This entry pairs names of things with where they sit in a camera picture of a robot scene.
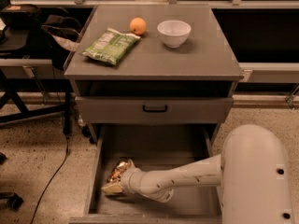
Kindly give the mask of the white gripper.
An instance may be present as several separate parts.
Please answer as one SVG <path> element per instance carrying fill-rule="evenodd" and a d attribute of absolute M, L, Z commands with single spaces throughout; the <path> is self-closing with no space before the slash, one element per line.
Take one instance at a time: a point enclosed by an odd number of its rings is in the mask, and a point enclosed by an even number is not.
<path fill-rule="evenodd" d="M 127 170 L 121 176 L 121 182 L 111 182 L 105 184 L 101 190 L 108 195 L 120 194 L 120 193 L 132 193 L 140 194 L 141 192 L 141 180 L 145 172 L 139 168 L 135 168 L 133 160 L 127 161 Z"/>

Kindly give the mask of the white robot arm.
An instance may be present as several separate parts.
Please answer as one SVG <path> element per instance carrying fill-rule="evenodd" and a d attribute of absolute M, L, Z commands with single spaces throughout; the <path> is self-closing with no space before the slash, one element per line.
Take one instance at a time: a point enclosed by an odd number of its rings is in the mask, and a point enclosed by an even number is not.
<path fill-rule="evenodd" d="M 175 188 L 189 186 L 221 188 L 222 224 L 295 224 L 285 147 L 253 124 L 232 130 L 221 154 L 174 169 L 144 172 L 133 161 L 123 161 L 102 191 L 166 203 Z"/>

